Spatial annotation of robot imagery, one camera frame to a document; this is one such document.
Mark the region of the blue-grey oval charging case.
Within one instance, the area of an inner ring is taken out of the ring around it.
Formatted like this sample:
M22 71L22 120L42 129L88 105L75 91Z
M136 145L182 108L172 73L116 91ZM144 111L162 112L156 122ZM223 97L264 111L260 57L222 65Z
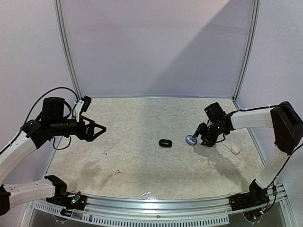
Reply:
M185 141L190 146L195 146L198 142L197 137L194 137L193 135L187 135L185 138Z

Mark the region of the pink round charging case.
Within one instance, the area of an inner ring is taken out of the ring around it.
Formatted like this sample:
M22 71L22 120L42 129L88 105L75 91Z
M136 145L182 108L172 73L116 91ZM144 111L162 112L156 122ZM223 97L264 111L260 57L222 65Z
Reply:
M231 152L234 155L238 155L238 154L240 154L240 148L238 146L234 145L234 146L231 147Z

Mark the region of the black earbud charging case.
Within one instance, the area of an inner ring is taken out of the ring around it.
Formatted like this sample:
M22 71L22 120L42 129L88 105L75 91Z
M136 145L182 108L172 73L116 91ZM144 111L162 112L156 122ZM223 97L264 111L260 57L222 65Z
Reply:
M172 141L167 139L161 139L159 140L159 146L165 147L165 148L171 148L172 147Z

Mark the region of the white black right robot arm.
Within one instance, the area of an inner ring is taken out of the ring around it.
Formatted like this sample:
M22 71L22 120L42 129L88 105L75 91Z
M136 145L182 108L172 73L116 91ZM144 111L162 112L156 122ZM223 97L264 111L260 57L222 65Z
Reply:
M255 206L263 199L261 190L267 189L280 174L291 155L302 146L303 121L288 101L278 105L237 110L226 113L218 102L205 108L207 122L198 125L193 135L186 136L186 143L213 147L219 143L219 136L227 136L231 131L246 128L271 128L274 132L274 150L264 168L256 177L245 195L248 206Z

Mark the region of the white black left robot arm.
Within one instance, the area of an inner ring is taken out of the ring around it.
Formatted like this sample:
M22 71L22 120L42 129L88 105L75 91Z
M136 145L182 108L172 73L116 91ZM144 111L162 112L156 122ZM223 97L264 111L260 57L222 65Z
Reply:
M82 115L91 103L85 96L72 108L61 97L48 97L43 101L42 111L34 120L26 122L15 137L0 152L0 214L11 208L46 199L47 202L67 210L84 210L87 196L67 192L67 184L55 175L40 180L20 183L4 183L8 174L28 155L56 137L76 136L92 142L106 132L106 127Z

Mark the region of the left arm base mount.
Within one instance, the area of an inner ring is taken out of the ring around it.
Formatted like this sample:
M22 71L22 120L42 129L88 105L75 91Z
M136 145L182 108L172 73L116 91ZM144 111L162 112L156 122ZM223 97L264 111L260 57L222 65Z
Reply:
M84 210L88 197L79 193L68 193L66 195L46 198L48 203L65 207L67 210Z

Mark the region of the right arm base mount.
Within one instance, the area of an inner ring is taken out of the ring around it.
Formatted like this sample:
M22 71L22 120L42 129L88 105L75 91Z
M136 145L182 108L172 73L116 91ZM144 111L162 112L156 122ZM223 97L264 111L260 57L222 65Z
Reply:
M269 204L270 198L267 189L253 186L249 192L238 193L229 197L229 205L232 211L252 208L262 204Z

